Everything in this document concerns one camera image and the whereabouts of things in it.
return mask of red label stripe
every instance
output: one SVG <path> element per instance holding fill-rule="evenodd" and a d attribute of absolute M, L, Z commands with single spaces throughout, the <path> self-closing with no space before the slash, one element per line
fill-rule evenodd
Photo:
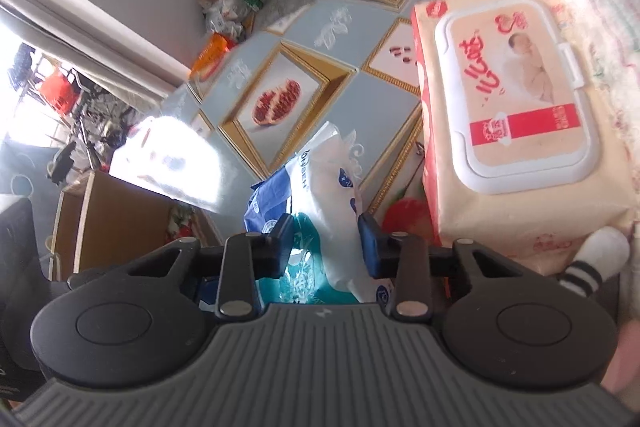
<path fill-rule="evenodd" d="M 472 122 L 469 125 L 471 144 L 474 146 L 494 143 L 501 138 L 516 139 L 574 127 L 580 127 L 580 118 L 573 103 L 510 114 L 503 120 Z"/>

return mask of red round logo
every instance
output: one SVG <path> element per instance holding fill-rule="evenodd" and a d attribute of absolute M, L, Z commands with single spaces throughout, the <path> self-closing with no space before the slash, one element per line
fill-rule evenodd
<path fill-rule="evenodd" d="M 433 17 L 434 19 L 439 19 L 442 17 L 449 7 L 447 6 L 447 1 L 445 0 L 433 0 L 427 4 L 427 15 L 429 17 Z"/>

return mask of black and white striped object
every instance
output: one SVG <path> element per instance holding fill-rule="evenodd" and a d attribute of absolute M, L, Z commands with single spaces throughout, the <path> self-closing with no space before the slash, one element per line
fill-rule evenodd
<path fill-rule="evenodd" d="M 629 252 L 629 242 L 620 230 L 603 227 L 587 238 L 559 282 L 574 293 L 588 297 L 609 277 L 620 273 Z"/>

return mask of black stripe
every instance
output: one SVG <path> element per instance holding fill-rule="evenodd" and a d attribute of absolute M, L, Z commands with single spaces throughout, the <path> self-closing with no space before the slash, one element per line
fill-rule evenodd
<path fill-rule="evenodd" d="M 578 288 L 584 291 L 584 294 L 587 297 L 593 293 L 593 288 L 591 287 L 591 285 L 586 280 L 580 279 L 577 275 L 573 275 L 571 273 L 563 273 L 560 277 L 560 280 L 575 284 L 576 286 L 578 286 Z"/>
<path fill-rule="evenodd" d="M 591 278 L 598 283 L 598 286 L 602 286 L 602 275 L 600 272 L 596 270 L 589 263 L 585 263 L 585 261 L 573 261 L 569 266 L 573 266 L 574 268 L 580 269 L 585 273 L 588 273 Z"/>

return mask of beige packaging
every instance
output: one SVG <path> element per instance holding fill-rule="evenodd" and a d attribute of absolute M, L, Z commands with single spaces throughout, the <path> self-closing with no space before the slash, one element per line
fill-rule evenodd
<path fill-rule="evenodd" d="M 469 237 L 544 275 L 562 271 L 586 236 L 610 225 L 630 233 L 635 195 L 623 143 L 609 124 L 604 102 L 585 87 L 600 139 L 600 159 L 591 174 L 573 184 L 508 194 L 480 194 L 457 177 L 434 29 L 451 10 L 497 0 L 435 0 L 413 14 L 422 92 L 425 143 L 424 187 L 436 241 L 450 246 Z M 558 0 L 545 2 L 566 37 L 569 14 Z M 584 61 L 577 57 L 583 71 Z"/>

